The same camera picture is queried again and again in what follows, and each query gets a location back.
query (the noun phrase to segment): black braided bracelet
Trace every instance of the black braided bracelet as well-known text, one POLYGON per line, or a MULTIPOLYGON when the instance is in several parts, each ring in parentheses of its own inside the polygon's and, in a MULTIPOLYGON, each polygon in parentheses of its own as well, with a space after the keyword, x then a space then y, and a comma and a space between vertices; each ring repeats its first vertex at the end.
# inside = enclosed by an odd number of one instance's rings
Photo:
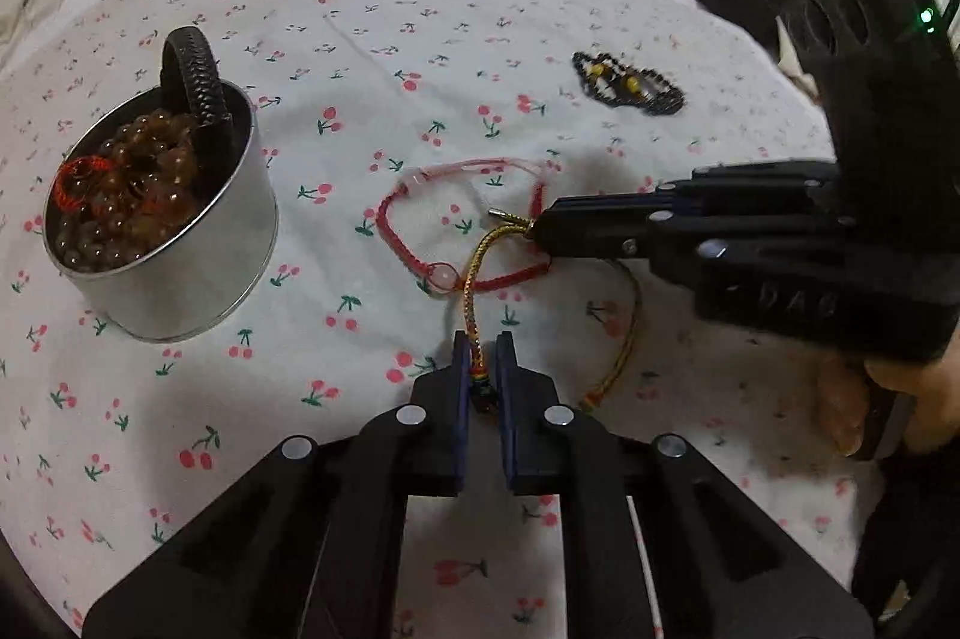
POLYGON ((637 70, 611 54, 595 57, 583 51, 573 55, 573 67, 587 96, 605 105, 634 106, 656 116, 673 115, 683 108, 683 91, 656 70, 637 70))

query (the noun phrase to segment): human hand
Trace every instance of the human hand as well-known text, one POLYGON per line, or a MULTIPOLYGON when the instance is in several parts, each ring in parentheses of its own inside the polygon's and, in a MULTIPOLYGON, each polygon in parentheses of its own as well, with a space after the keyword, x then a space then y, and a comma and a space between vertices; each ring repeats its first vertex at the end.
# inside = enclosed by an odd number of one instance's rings
MULTIPOLYGON (((928 365, 868 359, 864 367, 882 388, 917 398, 904 432, 910 452, 933 452, 960 433, 960 329, 944 356, 928 365)), ((817 422, 843 455, 863 440, 869 393, 863 377, 837 353, 827 355, 817 376, 817 422)))

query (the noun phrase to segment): white fabric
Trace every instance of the white fabric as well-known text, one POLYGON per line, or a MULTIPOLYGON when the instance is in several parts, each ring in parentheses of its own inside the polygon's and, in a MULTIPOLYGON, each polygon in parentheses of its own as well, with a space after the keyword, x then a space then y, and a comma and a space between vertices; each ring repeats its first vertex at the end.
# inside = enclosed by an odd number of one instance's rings
MULTIPOLYGON (((371 228, 398 174, 548 161, 550 202, 649 190, 717 161, 830 153, 818 110, 750 38, 688 0, 103 0, 64 27, 75 3, 0 83, 0 527, 76 628, 282 438, 350 436, 448 362, 457 305, 425 296, 371 228), (155 83, 163 37, 186 23, 258 105, 280 237, 236 313, 165 348, 86 310, 35 216, 61 153, 155 83), (688 105, 650 118, 590 101, 570 56, 592 48, 656 67, 688 105)), ((415 252, 459 266, 490 225, 486 207, 523 211, 529 188, 491 166, 426 185, 392 219, 415 252)), ((529 257, 494 252, 485 273, 529 257)), ((599 418, 640 439, 687 436, 846 580, 856 489, 810 424, 808 351, 699 323, 688 294, 637 272, 644 334, 599 418)), ((511 329, 521 363, 575 402, 616 354, 628 305, 605 265, 557 262, 478 310, 484 337, 511 329)), ((556 501, 510 498, 499 462, 496 433, 474 421, 467 494, 411 501, 397 633, 563 635, 556 501)))

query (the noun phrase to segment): silver screw head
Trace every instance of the silver screw head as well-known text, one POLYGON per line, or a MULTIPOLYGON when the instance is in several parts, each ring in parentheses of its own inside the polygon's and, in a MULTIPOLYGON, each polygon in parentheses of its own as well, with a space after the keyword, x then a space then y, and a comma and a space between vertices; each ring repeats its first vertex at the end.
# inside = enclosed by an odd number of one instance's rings
POLYGON ((544 420, 551 425, 569 425, 573 422, 573 409, 562 406, 549 407, 544 412, 544 420))
POLYGON ((426 409, 416 404, 406 404, 397 409, 397 422, 400 425, 419 425, 426 419, 426 409))
POLYGON ((703 257, 704 260, 716 260, 717 257, 723 257, 723 253, 726 252, 726 250, 726 241, 720 241, 719 238, 711 238, 709 241, 704 241, 697 247, 697 254, 703 257))
POLYGON ((686 455, 686 442, 680 436, 667 433, 656 440, 656 448, 666 457, 683 457, 686 455))
POLYGON ((287 460, 303 460, 313 452, 313 442, 303 436, 293 436, 283 442, 280 452, 287 460))

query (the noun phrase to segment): cherry pattern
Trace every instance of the cherry pattern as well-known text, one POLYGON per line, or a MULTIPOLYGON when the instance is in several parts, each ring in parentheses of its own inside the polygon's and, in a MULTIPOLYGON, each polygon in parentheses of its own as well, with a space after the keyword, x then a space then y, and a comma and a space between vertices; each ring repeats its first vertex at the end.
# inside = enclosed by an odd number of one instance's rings
POLYGON ((517 599, 517 610, 512 614, 512 618, 522 626, 529 626, 530 623, 534 622, 536 612, 544 607, 546 607, 546 599, 519 598, 517 599))
POLYGON ((184 353, 179 351, 179 349, 175 350, 167 347, 160 353, 160 356, 163 358, 163 364, 160 368, 155 369, 154 374, 159 377, 165 377, 170 375, 170 372, 176 365, 176 361, 182 358, 184 353))
POLYGON ((334 401, 340 396, 339 388, 330 388, 322 379, 312 380, 307 385, 308 393, 301 398, 301 404, 319 409, 327 402, 334 401))
POLYGON ((427 128, 426 132, 421 133, 421 140, 424 143, 432 143, 434 146, 440 148, 443 146, 443 139, 440 137, 440 135, 445 132, 445 123, 441 121, 433 121, 430 123, 430 126, 427 128))
POLYGON ((394 620, 394 633, 398 639, 413 639, 414 636, 414 610, 402 609, 394 620))
POLYGON ((492 113, 491 107, 486 105, 477 106, 477 113, 483 120, 484 129, 487 131, 484 137, 494 139, 500 135, 500 129, 497 125, 503 121, 503 117, 498 113, 492 113))
POLYGON ((528 94, 517 94, 517 110, 520 113, 539 113, 544 116, 546 115, 546 103, 531 99, 528 94))
POLYGON ((56 404, 56 408, 61 411, 64 409, 75 409, 77 405, 77 396, 71 394, 66 382, 61 382, 56 392, 50 393, 50 400, 52 400, 56 404))
POLYGON ((66 532, 61 527, 56 527, 56 522, 54 518, 49 514, 47 515, 47 533, 50 534, 50 537, 55 541, 59 541, 66 536, 66 532))
MULTIPOLYGON (((405 32, 413 32, 413 29, 404 30, 405 32)), ((404 91, 416 91, 418 87, 418 81, 421 80, 422 76, 419 73, 405 73, 402 70, 397 70, 394 73, 394 78, 400 79, 402 81, 402 86, 404 91)))
POLYGON ((556 500, 556 496, 540 496, 536 500, 536 505, 528 506, 526 502, 521 503, 520 519, 525 523, 528 520, 540 520, 546 527, 557 527, 560 515, 551 508, 556 500))
POLYGON ((336 314, 326 315, 325 323, 326 327, 336 328, 339 324, 343 323, 345 329, 349 332, 357 332, 357 329, 360 328, 360 323, 350 314, 353 312, 354 307, 361 308, 363 303, 355 295, 341 295, 340 296, 340 305, 337 307, 336 314))
POLYGON ((40 351, 40 339, 47 334, 46 325, 38 325, 34 327, 30 325, 30 329, 27 331, 27 341, 30 341, 32 344, 30 351, 39 352, 40 351))
POLYGON ((616 301, 587 301, 587 316, 599 322, 609 337, 619 338, 623 335, 624 324, 620 319, 620 305, 616 301))
POLYGON ((16 281, 12 281, 10 286, 11 289, 19 295, 23 292, 27 284, 30 284, 30 275, 21 269, 16 272, 16 281))
POLYGON ((104 474, 110 473, 110 464, 101 461, 101 457, 96 454, 90 455, 90 462, 83 467, 83 472, 90 481, 98 481, 104 474))
POLYGON ((438 560, 433 564, 433 571, 440 587, 454 587, 473 574, 480 574, 485 580, 490 577, 486 559, 480 559, 477 563, 469 560, 438 560))
POLYGON ((33 219, 28 219, 23 223, 23 230, 25 233, 33 233, 35 236, 43 235, 43 217, 37 214, 33 219))
POLYGON ((280 149, 268 149, 263 147, 260 149, 260 156, 263 158, 264 164, 267 167, 270 167, 270 163, 274 161, 274 158, 280 154, 280 149))
POLYGON ((429 355, 424 355, 420 361, 414 361, 409 352, 397 352, 394 356, 394 363, 397 365, 388 368, 386 372, 387 381, 393 385, 399 385, 407 379, 416 379, 416 377, 437 370, 437 361, 429 355))
POLYGON ((184 468, 194 468, 200 465, 203 471, 209 471, 213 468, 213 453, 210 451, 219 450, 220 433, 216 428, 206 426, 206 436, 202 436, 190 445, 189 449, 181 450, 179 453, 179 462, 184 468))
POLYGON ((107 329, 109 322, 107 322, 106 319, 99 318, 99 316, 91 317, 90 314, 93 314, 93 311, 88 308, 83 312, 82 315, 80 315, 80 318, 77 320, 77 324, 80 325, 80 327, 85 327, 86 323, 92 318, 93 321, 90 323, 90 327, 93 328, 93 334, 102 334, 102 332, 107 329))
POLYGON ((318 184, 312 190, 309 190, 304 185, 301 185, 299 192, 296 194, 296 199, 305 197, 313 201, 315 206, 323 206, 326 203, 330 193, 333 192, 333 184, 323 183, 318 184))
POLYGON ((376 173, 381 169, 391 171, 392 173, 400 173, 403 169, 403 161, 395 160, 393 157, 386 157, 384 156, 383 149, 377 149, 376 152, 373 152, 373 162, 368 167, 368 170, 371 173, 376 173))
POLYGON ((250 328, 239 329, 237 331, 239 343, 227 347, 227 356, 230 358, 243 358, 245 361, 251 359, 253 357, 253 344, 251 344, 252 335, 253 330, 250 328))
POLYGON ((119 429, 120 433, 126 433, 127 428, 130 426, 130 414, 120 412, 119 398, 114 398, 110 404, 110 408, 104 412, 104 420, 112 422, 114 426, 119 429))
POLYGON ((37 479, 43 479, 46 484, 49 484, 51 487, 54 486, 54 479, 50 476, 50 461, 47 460, 43 455, 37 456, 40 462, 37 463, 37 479))
POLYGON ((359 225, 356 225, 353 229, 360 233, 361 236, 366 236, 367 238, 373 237, 373 220, 376 219, 376 211, 370 207, 363 209, 363 222, 359 225))
POLYGON ((317 119, 317 134, 322 135, 325 132, 339 133, 344 129, 344 123, 337 121, 337 109, 334 106, 328 106, 323 109, 323 116, 317 119))
POLYGON ((299 276, 299 265, 283 265, 277 268, 277 274, 270 277, 270 284, 273 286, 283 286, 283 283, 290 278, 299 276))
POLYGON ((80 520, 80 535, 83 535, 83 538, 86 539, 90 544, 102 544, 108 550, 113 550, 113 545, 107 541, 107 537, 104 536, 99 530, 94 530, 88 522, 81 519, 80 520))
POLYGON ((149 513, 150 519, 154 524, 154 530, 150 534, 150 538, 157 544, 163 544, 168 538, 167 533, 170 532, 170 524, 172 522, 170 513, 168 511, 160 511, 157 508, 152 508, 149 513))

